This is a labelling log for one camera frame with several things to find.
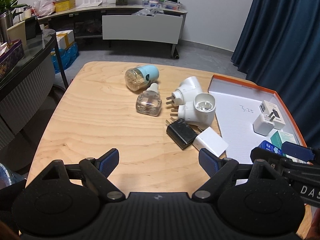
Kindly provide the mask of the potted plant on side table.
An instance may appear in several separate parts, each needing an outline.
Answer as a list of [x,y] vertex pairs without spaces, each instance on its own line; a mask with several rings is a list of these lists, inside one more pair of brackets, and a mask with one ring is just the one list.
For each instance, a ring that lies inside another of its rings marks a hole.
[[18,0],[1,0],[1,14],[5,12],[11,12],[12,18],[15,18],[20,12],[17,12],[16,9],[26,7],[27,4],[19,4]]

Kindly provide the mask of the clear liquid refill bottle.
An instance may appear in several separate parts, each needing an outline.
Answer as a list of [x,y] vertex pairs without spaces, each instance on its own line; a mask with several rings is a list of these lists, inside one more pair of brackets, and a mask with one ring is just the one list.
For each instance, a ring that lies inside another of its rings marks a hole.
[[161,107],[162,100],[157,83],[152,83],[147,90],[139,94],[136,100],[136,111],[140,114],[158,116]]

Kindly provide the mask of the white yellow cardboard box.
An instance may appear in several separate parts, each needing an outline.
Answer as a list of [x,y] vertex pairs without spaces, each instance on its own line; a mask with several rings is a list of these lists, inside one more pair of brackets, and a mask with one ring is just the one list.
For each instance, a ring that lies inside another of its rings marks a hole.
[[75,42],[73,30],[64,30],[56,32],[57,44],[59,49],[66,50]]

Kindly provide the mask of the light blue toothpick jar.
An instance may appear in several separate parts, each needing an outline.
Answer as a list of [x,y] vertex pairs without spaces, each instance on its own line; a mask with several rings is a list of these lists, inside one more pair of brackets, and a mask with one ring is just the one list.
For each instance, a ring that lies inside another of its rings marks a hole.
[[125,72],[125,83],[128,89],[134,92],[148,87],[158,78],[158,68],[150,64],[131,68]]

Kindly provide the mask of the white cube USB charger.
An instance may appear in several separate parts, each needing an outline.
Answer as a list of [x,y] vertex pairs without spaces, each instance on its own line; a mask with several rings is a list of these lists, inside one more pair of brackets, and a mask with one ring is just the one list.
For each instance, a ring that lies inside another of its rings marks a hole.
[[197,135],[193,141],[193,146],[198,151],[205,148],[216,157],[220,157],[228,148],[227,142],[225,142],[211,127],[208,127]]

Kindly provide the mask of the purple patterned box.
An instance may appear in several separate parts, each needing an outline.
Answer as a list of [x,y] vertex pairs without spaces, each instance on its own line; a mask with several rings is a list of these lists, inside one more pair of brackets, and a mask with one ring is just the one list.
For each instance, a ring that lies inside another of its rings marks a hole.
[[1,80],[3,80],[24,57],[23,44],[20,39],[4,43],[7,46],[1,55]]

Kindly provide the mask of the black USB charger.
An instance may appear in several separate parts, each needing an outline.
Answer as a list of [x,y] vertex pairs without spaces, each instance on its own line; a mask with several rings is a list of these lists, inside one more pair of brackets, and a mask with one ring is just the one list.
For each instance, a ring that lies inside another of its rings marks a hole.
[[195,138],[203,131],[195,125],[189,125],[184,119],[166,120],[166,133],[179,146],[185,150],[191,146]]

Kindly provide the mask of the white plug adapter rear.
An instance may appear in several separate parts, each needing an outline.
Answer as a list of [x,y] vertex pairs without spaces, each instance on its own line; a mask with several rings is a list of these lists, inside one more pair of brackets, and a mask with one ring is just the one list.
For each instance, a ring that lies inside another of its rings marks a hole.
[[180,86],[166,98],[167,105],[180,106],[186,102],[193,101],[195,96],[202,93],[201,85],[195,76],[186,78],[180,83]]

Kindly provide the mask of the dark blue curtain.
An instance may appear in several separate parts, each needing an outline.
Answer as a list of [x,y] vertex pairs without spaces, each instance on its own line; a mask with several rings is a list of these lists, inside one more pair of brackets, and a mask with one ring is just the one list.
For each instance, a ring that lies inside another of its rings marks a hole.
[[232,63],[276,91],[306,144],[319,147],[319,0],[253,0]]

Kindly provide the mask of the small white plug charger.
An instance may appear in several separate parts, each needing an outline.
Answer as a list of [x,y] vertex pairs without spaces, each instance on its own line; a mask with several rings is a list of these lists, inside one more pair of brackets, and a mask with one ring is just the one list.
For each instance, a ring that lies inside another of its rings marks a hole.
[[255,133],[267,136],[272,129],[274,129],[274,114],[270,115],[259,114],[257,119],[253,122],[253,130]]

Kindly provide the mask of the white plug adapter front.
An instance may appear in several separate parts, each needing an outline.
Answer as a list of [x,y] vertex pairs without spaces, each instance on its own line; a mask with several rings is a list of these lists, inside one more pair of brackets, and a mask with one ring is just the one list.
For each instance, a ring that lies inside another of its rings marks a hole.
[[216,101],[212,94],[200,93],[195,96],[193,101],[188,101],[180,105],[171,116],[177,116],[183,119],[187,124],[197,126],[200,129],[206,129],[214,121],[216,110]]

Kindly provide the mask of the white UGREEN adapter box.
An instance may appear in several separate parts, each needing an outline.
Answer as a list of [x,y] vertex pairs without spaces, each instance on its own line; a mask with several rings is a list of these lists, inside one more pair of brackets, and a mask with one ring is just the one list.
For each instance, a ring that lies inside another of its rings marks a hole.
[[282,130],[284,128],[285,121],[279,107],[276,104],[263,100],[259,108],[264,115],[274,117],[273,122],[275,129]]

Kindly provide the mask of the blue floss pick box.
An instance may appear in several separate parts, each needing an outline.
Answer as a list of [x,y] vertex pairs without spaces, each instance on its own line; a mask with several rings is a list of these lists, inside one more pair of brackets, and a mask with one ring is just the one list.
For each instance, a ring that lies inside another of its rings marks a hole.
[[266,140],[262,141],[258,147],[262,148],[263,150],[273,152],[277,155],[283,155],[283,152],[280,148],[278,148],[277,146],[275,146],[274,144],[272,144]]

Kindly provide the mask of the blue plastic bag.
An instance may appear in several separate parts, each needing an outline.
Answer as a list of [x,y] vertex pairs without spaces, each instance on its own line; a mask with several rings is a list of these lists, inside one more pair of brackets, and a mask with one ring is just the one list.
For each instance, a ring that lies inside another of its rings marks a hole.
[[[72,65],[72,63],[79,56],[78,45],[75,42],[73,45],[71,45],[66,50],[59,49],[59,53],[60,53],[63,69],[66,70],[67,68],[69,68]],[[57,74],[60,72],[60,68],[59,68],[56,53],[54,50],[51,51],[51,59],[52,59],[53,65],[54,65],[55,73]]]

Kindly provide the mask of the white plug adapter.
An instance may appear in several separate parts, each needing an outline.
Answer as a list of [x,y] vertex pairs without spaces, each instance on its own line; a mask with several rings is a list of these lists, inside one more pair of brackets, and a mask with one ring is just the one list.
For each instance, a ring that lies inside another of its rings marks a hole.
[[188,101],[180,105],[171,116],[177,116],[183,119],[187,124],[197,126],[200,129],[206,129],[214,121],[216,110],[216,101],[212,94],[200,93],[195,96],[193,101]]
[[193,101],[195,96],[202,93],[201,85],[195,76],[186,78],[180,83],[180,86],[166,98],[167,105],[180,106],[186,102]]

